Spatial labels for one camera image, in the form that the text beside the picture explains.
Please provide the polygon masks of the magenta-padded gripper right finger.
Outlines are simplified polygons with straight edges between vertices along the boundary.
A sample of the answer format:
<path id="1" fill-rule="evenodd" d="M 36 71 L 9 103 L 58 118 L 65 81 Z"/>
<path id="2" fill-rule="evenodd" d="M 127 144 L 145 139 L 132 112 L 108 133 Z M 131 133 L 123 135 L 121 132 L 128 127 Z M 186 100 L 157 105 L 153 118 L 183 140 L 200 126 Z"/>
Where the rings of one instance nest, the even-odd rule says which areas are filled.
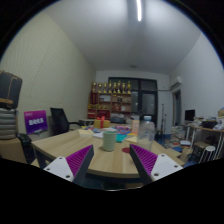
<path id="1" fill-rule="evenodd" d="M 156 155 L 144 148 L 131 144 L 129 151 L 137 168 L 140 180 L 144 185 L 182 169 L 182 167 L 166 154 Z"/>

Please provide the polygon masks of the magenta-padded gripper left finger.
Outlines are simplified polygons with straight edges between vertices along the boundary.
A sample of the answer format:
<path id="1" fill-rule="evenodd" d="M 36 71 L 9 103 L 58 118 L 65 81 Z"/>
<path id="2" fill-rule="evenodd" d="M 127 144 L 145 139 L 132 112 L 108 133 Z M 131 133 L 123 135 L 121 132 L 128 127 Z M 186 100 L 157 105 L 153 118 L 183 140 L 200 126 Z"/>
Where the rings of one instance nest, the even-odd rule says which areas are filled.
<path id="1" fill-rule="evenodd" d="M 89 145 L 68 157 L 57 157 L 44 170 L 81 186 L 93 156 L 94 148 Z"/>

